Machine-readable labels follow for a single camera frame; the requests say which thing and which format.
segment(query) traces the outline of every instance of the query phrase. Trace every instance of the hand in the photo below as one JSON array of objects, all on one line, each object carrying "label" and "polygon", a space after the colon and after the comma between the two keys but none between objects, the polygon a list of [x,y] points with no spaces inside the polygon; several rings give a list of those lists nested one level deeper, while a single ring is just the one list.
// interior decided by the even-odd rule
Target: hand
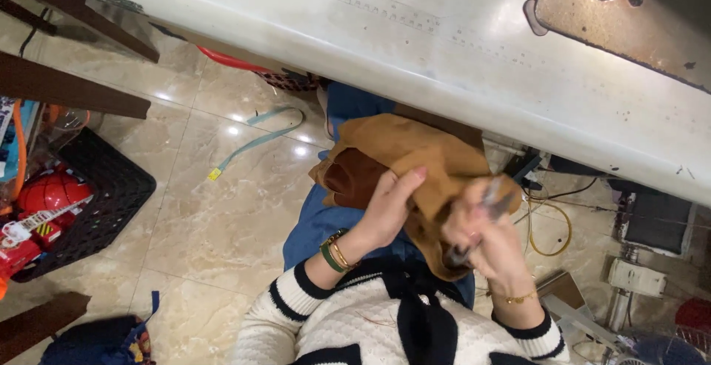
[{"label": "hand", "polygon": [[392,170],[383,173],[363,218],[350,232],[339,239],[338,246],[342,248],[341,240],[346,237],[349,237],[346,240],[356,240],[360,243],[356,246],[360,247],[363,255],[376,248],[388,246],[403,228],[409,213],[407,199],[422,185],[426,176],[427,168],[424,166],[405,173],[401,178],[398,178]]},{"label": "hand", "polygon": [[461,248],[470,247],[469,262],[489,282],[489,289],[500,296],[521,297],[535,288],[526,267],[518,231],[508,214],[490,219],[482,205],[491,179],[478,179],[469,185],[452,205],[443,236]]}]

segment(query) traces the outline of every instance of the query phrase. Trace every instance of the beige tile floor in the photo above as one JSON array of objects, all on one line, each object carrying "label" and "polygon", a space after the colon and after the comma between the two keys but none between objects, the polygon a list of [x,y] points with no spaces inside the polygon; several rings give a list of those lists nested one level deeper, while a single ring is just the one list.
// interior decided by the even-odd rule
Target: beige tile floor
[{"label": "beige tile floor", "polygon": [[[15,54],[28,32],[28,27],[0,14],[0,50]],[[254,74],[209,61],[194,46],[155,30],[151,39],[161,52],[158,64],[111,52],[104,45],[97,48],[41,33],[29,45],[30,60],[152,101],[147,120],[109,115],[99,133],[153,175],[158,187],[109,248],[32,282],[11,284],[0,302],[0,320],[66,290],[93,297],[80,322],[128,312],[146,316],[150,291],[157,289],[161,308],[148,327],[155,360],[221,364],[254,296],[280,274],[281,244],[312,185],[307,171],[318,162],[316,153],[332,143],[323,133],[324,116],[314,100],[277,91]],[[304,125],[237,157],[216,182],[206,179],[238,146],[294,121],[293,114],[285,113],[259,127],[244,123],[255,111],[285,104],[304,111]],[[498,151],[487,155],[493,169],[508,158]],[[589,183],[588,178],[541,177],[550,194]],[[567,200],[614,208],[610,191],[600,183]],[[612,289],[601,281],[601,269],[605,256],[619,250],[610,237],[612,214],[560,207],[573,222],[571,245],[562,255],[548,258],[524,241],[528,264],[537,277],[557,268],[571,271],[592,312],[604,319]],[[526,211],[521,208],[515,219]],[[567,235],[562,215],[543,207],[531,221],[540,250],[562,246]],[[518,228],[524,238],[528,224],[524,220]],[[663,268],[680,275],[695,272],[678,261],[663,262]],[[644,307],[653,311],[636,306],[633,315],[644,312],[645,319],[667,319],[671,312],[665,309],[681,298],[647,299]],[[490,300],[477,298],[475,310],[490,314]],[[36,363],[48,343],[11,364]]]}]

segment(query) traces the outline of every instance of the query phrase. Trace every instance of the black plastic crate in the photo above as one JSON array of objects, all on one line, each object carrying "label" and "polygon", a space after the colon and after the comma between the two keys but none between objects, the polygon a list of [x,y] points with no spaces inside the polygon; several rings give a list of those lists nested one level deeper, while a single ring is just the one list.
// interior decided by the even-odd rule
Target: black plastic crate
[{"label": "black plastic crate", "polygon": [[94,198],[40,263],[12,276],[15,282],[29,282],[103,250],[156,190],[153,176],[86,127],[65,146],[51,150],[89,183]]}]

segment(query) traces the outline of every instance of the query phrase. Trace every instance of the woman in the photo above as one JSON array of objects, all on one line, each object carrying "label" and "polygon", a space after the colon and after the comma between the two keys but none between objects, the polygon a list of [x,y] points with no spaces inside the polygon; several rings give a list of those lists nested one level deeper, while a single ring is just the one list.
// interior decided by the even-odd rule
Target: woman
[{"label": "woman", "polygon": [[[381,97],[343,84],[328,88],[334,126],[390,110]],[[471,311],[473,275],[449,283],[431,274],[402,232],[407,199],[426,177],[424,167],[401,178],[384,173],[366,211],[323,206],[325,191],[315,185],[284,243],[287,270],[245,315],[233,363],[568,362],[516,229],[507,215],[489,219],[481,205],[487,181],[467,187],[443,232],[453,244],[475,247],[469,261],[488,280],[492,320]]]}]

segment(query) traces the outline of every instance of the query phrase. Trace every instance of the white table top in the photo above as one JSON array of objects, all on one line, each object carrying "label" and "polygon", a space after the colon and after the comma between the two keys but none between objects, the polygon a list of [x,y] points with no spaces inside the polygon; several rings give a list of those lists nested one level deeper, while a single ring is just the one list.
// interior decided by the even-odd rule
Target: white table top
[{"label": "white table top", "polygon": [[711,97],[556,33],[536,37],[526,0],[130,1],[216,40],[711,204]]}]

